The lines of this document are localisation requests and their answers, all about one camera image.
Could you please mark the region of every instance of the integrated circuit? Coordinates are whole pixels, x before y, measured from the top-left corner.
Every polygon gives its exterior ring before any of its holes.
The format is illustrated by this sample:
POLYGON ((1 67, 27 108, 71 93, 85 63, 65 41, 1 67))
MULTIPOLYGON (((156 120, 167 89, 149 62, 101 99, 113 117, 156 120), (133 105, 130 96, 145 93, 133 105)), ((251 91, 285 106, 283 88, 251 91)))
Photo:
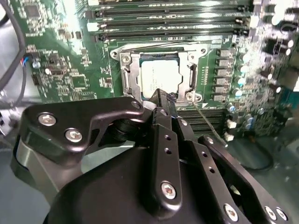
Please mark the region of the integrated circuit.
POLYGON ((40 17, 38 5, 26 5, 24 7, 25 13, 27 15, 27 18, 36 18, 40 17))
POLYGON ((215 69, 215 73, 217 76, 226 76, 227 69, 215 69))
POLYGON ((86 88, 85 76, 72 76, 71 80, 74 88, 86 88))
POLYGON ((222 78, 222 77, 216 77, 216 78, 215 78, 215 83, 216 83, 217 85, 224 85, 225 82, 226 82, 226 79, 225 79, 225 78, 222 78))

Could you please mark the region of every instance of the surface-mount component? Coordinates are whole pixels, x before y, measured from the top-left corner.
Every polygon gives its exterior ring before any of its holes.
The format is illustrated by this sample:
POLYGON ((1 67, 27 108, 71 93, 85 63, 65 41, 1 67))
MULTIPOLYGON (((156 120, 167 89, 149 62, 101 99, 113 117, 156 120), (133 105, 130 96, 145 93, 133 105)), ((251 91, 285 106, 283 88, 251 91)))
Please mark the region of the surface-mount component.
POLYGON ((38 18, 40 17, 38 5, 26 5, 24 7, 27 18, 38 18))

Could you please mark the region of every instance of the capacitor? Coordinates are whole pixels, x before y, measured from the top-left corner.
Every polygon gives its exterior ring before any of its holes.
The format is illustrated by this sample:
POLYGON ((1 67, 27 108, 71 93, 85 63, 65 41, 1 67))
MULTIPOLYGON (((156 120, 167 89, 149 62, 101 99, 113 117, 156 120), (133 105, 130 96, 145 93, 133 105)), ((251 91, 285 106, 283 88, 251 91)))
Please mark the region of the capacitor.
POLYGON ((249 71, 249 67, 244 65, 244 64, 240 64, 238 66, 238 70, 241 72, 241 73, 246 73, 249 71))
POLYGON ((279 85, 275 84, 269 84, 269 87, 275 92, 275 93, 280 93, 281 87, 279 85))
POLYGON ((251 124, 253 121, 253 117, 252 115, 249 113, 245 116, 245 121, 247 122, 247 124, 251 124))
POLYGON ((284 18, 284 14, 281 13, 274 14, 274 16, 272 16, 271 18, 271 24, 273 26, 276 26, 283 20, 283 18, 284 18))
POLYGON ((240 90, 239 88, 234 88, 232 93, 235 97, 240 97, 243 94, 242 90, 240 90))
POLYGON ((243 78, 242 76, 237 76, 235 78, 235 82, 238 83, 238 85, 243 86, 246 83, 246 79, 243 78))
POLYGON ((250 61, 250 54, 249 53, 241 53, 240 54, 240 59, 244 62, 247 63, 250 61))
POLYGON ((245 128, 246 130, 250 130, 252 124, 248 124, 247 122, 244 122, 244 123, 243 123, 243 126, 244 126, 244 128, 245 128))
POLYGON ((45 69, 45 73, 46 73, 47 75, 50 75, 50 74, 51 74, 50 69, 45 69))
POLYGON ((270 80, 273 77, 273 74, 270 71, 261 71, 261 76, 265 77, 266 79, 270 80))
POLYGON ((229 103, 227 106, 226 106, 227 110, 229 112, 234 112, 235 111, 235 106, 232 104, 232 103, 229 103))
POLYGON ((280 46, 279 52, 281 54, 285 54, 286 56, 290 55, 291 49, 284 47, 284 45, 280 46))
POLYGON ((286 46, 286 48, 292 48, 294 46, 293 40, 282 40, 281 42, 283 45, 286 46))
POLYGON ((265 113, 265 110, 264 110, 263 108, 260 108, 260 109, 257 111, 257 113, 258 113, 259 115, 263 115, 263 114, 265 113))

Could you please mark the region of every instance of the screw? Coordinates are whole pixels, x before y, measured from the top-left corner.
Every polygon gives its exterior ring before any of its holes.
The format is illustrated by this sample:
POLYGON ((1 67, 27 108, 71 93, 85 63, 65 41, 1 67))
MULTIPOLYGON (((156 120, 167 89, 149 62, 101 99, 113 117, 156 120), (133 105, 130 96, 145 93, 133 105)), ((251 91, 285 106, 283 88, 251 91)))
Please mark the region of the screw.
POLYGON ((183 124, 184 126, 187 126, 187 125, 188 125, 187 121, 185 121, 185 120, 183 120, 183 119, 181 119, 181 122, 182 122, 182 124, 183 124))
POLYGON ((276 220, 277 217, 275 215, 275 213, 272 211, 271 208, 269 208, 268 206, 265 206, 266 212, 268 213, 268 215, 270 216, 271 219, 276 220))
POLYGON ((140 107, 141 107, 141 106, 139 105, 139 103, 137 103, 136 101, 132 101, 131 104, 132 104, 133 107, 135 107, 135 108, 137 108, 137 109, 140 109, 140 107))
POLYGON ((82 134, 76 129, 67 130, 65 137, 71 142, 80 142, 82 140, 82 134))
POLYGON ((232 206, 230 206, 229 204, 225 204, 224 205, 224 210, 225 213, 227 214, 227 216, 234 222, 238 221, 238 214, 237 212, 234 210, 234 208, 232 206))
POLYGON ((208 142, 210 142, 210 144, 214 144, 213 139, 211 139, 210 137, 207 137, 206 140, 207 140, 208 142))
POLYGON ((174 199, 176 197, 176 190, 170 183, 162 183, 161 189, 165 197, 167 197, 168 199, 174 199))
POLYGON ((164 116, 166 116, 167 117, 167 115, 168 115, 168 113, 165 111, 165 110, 161 110, 161 114, 163 114, 164 116))
POLYGON ((39 123, 45 126, 52 126, 56 124, 56 118, 50 114, 42 114, 38 117, 39 123))
POLYGON ((280 208, 277 208, 276 211, 277 211, 277 213, 279 214, 279 216, 280 216, 283 220, 285 220, 285 221, 288 220, 288 217, 286 216, 286 214, 285 214, 280 208))
POLYGON ((129 63, 131 61, 131 58, 129 56, 122 57, 122 62, 129 63))
POLYGON ((41 67, 41 64, 38 61, 34 61, 32 63, 32 68, 39 69, 41 67))

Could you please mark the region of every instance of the chip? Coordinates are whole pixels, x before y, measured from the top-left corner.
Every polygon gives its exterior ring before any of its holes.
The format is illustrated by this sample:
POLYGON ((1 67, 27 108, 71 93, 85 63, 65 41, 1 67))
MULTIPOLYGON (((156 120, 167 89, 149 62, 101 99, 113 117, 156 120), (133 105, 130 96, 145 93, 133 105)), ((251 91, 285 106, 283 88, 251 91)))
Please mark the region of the chip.
POLYGON ((71 78, 74 88, 86 88, 86 82, 84 76, 74 76, 71 78))
POLYGON ((223 93, 224 92, 224 86, 215 86, 214 91, 216 93, 223 93))
POLYGON ((213 95, 213 101, 222 101, 222 95, 213 95))
POLYGON ((257 94, 256 99, 262 99, 263 98, 263 94, 257 94))
POLYGON ((227 70, 226 69, 216 69, 215 73, 217 76, 226 76, 227 70))
POLYGON ((225 84, 225 78, 216 78, 215 82, 217 85, 224 85, 225 84))
POLYGON ((28 18, 32 17, 40 17, 38 6, 37 5, 29 5, 25 6, 24 10, 28 18))
POLYGON ((225 59, 220 59, 216 61, 217 65, 221 66, 221 67, 227 67, 229 60, 225 60, 225 59))
POLYGON ((246 84, 250 85, 253 84, 254 79, 253 78, 248 78, 246 84))
POLYGON ((220 49, 220 50, 218 50, 218 55, 220 57, 229 57, 229 53, 230 53, 229 49, 220 49))
POLYGON ((137 77, 145 98, 151 98, 156 89, 167 93, 177 92, 181 82, 182 76, 176 60, 144 61, 141 64, 141 75, 137 77))

